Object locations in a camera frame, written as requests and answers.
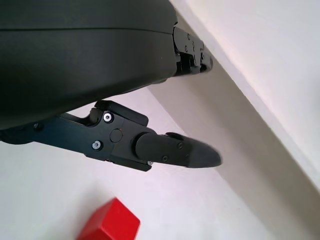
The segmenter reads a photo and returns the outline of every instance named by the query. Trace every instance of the white wall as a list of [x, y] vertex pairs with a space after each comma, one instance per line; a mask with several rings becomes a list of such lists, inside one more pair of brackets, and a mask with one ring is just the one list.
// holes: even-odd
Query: white wall
[[148, 88], [190, 137], [220, 150], [216, 171], [273, 238], [320, 239], [319, 193], [221, 65], [213, 66]]
[[320, 1], [171, 1], [320, 188]]

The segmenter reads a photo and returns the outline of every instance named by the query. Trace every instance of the screw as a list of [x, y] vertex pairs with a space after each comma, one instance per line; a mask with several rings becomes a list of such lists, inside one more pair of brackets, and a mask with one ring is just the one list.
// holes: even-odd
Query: screw
[[94, 150], [99, 150], [100, 148], [101, 148], [101, 142], [100, 141], [98, 141], [98, 140], [96, 140], [96, 141], [94, 141], [93, 143], [92, 143], [92, 148], [94, 149]]
[[42, 123], [35, 123], [33, 128], [36, 132], [40, 132], [42, 129], [44, 129], [44, 125]]
[[113, 116], [111, 113], [107, 112], [106, 114], [103, 115], [103, 120], [106, 123], [111, 123], [111, 121], [113, 120]]

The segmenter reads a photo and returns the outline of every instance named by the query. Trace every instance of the red block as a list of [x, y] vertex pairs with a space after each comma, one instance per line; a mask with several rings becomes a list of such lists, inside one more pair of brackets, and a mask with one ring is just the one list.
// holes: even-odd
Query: red block
[[117, 198], [97, 209], [77, 240], [134, 240], [140, 220]]

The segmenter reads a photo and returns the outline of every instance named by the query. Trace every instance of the black bracket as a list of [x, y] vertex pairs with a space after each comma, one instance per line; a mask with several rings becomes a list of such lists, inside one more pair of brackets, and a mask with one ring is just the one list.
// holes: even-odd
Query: black bracket
[[176, 133], [157, 135], [148, 118], [113, 101], [98, 101], [90, 114], [68, 113], [0, 131], [9, 144], [38, 142], [117, 165], [148, 171], [153, 162], [207, 168], [221, 164], [210, 146]]
[[212, 55], [205, 51], [205, 45], [199, 38], [175, 27], [173, 41], [177, 66], [176, 76], [198, 74], [212, 69]]

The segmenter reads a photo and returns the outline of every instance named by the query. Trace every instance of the bolt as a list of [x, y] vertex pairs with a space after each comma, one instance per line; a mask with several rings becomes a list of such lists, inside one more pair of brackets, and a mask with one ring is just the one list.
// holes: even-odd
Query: bolt
[[101, 145], [102, 145], [101, 142], [98, 141], [98, 140], [96, 140], [96, 141], [94, 141], [94, 142], [92, 143], [92, 148], [93, 148], [94, 150], [100, 150]]
[[111, 113], [107, 112], [106, 114], [103, 115], [103, 120], [106, 122], [106, 123], [111, 123], [112, 120], [113, 120], [113, 116]]

